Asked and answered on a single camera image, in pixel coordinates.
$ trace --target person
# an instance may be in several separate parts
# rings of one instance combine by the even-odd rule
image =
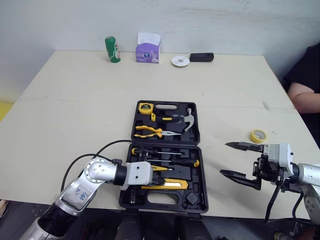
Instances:
[[[306,49],[284,80],[291,82],[287,94],[320,148],[320,42]]]

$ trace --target yellow tape measure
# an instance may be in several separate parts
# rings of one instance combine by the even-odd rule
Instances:
[[[255,129],[250,133],[250,139],[252,142],[260,144],[267,139],[267,134],[260,129]]]
[[[138,110],[141,114],[151,115],[154,110],[154,105],[148,102],[140,102]]]

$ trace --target hammer head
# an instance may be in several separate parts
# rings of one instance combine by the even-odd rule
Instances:
[[[195,117],[191,115],[191,108],[187,108],[186,111],[188,112],[188,115],[183,117],[183,121],[189,123],[189,126],[184,129],[185,132],[187,132],[195,123]]]

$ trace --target table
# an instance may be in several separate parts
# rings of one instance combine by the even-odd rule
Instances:
[[[249,141],[253,129],[268,133],[266,143],[290,143],[295,163],[315,164],[320,151],[263,56],[216,55],[211,63],[171,65],[176,54],[162,54],[160,64],[121,62],[105,52],[56,51],[0,123],[0,199],[51,204],[68,165],[103,145],[130,139],[138,100],[192,101],[197,104],[209,216],[263,218],[274,186],[242,186],[219,173],[230,169],[253,179],[256,152],[224,145]],[[128,145],[114,145],[104,155],[126,159]],[[74,165],[66,182],[87,161]],[[118,186],[104,184],[91,208],[121,209]],[[290,217],[298,195],[280,193],[271,218]],[[297,216],[307,218],[301,206]]]

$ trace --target green can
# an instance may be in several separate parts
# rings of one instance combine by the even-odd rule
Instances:
[[[120,62],[120,52],[114,36],[107,36],[104,40],[105,48],[112,63]]]

